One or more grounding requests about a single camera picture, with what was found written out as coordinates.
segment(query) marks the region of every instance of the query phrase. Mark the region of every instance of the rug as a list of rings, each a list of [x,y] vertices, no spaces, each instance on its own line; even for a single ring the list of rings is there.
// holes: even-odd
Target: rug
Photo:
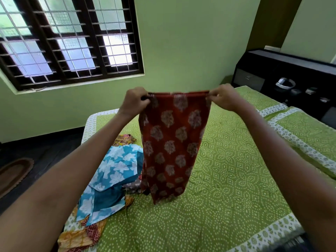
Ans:
[[[34,160],[17,159],[0,168],[0,198],[9,193],[30,172]]]

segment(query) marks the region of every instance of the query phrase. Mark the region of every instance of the green bed sheet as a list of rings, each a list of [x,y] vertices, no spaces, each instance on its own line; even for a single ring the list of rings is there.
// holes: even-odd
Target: green bed sheet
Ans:
[[[98,115],[96,130],[113,115]],[[141,145],[137,119],[121,134]],[[245,124],[214,104],[185,192],[157,205],[150,195],[134,197],[108,219],[98,252],[261,251],[302,232]]]

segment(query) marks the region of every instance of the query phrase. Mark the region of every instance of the dark floor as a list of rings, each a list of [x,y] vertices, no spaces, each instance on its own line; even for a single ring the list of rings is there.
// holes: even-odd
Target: dark floor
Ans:
[[[0,199],[0,215],[51,166],[76,149],[84,127],[12,141],[1,145],[0,167],[21,157],[32,158],[34,166],[28,175]]]

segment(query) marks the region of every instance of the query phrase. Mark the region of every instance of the green wall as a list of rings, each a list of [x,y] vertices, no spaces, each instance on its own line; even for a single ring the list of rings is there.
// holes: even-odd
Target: green wall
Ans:
[[[302,0],[281,52],[330,63],[336,54],[336,0]]]
[[[216,87],[246,49],[260,0],[135,0],[145,76],[15,95],[0,81],[2,143],[84,126],[127,89]]]

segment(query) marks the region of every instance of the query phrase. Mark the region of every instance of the drawer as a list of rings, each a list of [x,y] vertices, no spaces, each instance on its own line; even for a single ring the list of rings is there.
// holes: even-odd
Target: drawer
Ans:
[[[240,86],[248,86],[260,92],[265,82],[265,79],[255,76],[241,69],[237,69],[233,82]]]

